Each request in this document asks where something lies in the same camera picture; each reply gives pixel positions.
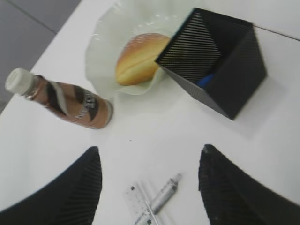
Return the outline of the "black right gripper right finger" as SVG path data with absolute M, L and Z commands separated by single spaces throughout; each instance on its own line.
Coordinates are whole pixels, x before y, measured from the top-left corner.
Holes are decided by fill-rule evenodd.
M 212 225 L 298 225 L 300 207 L 265 187 L 211 144 L 199 161 L 199 191 Z

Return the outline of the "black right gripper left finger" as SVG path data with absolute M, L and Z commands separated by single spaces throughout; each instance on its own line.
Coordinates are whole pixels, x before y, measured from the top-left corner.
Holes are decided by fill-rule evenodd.
M 87 149 L 48 185 L 1 211 L 2 225 L 91 225 L 102 190 L 98 148 Z

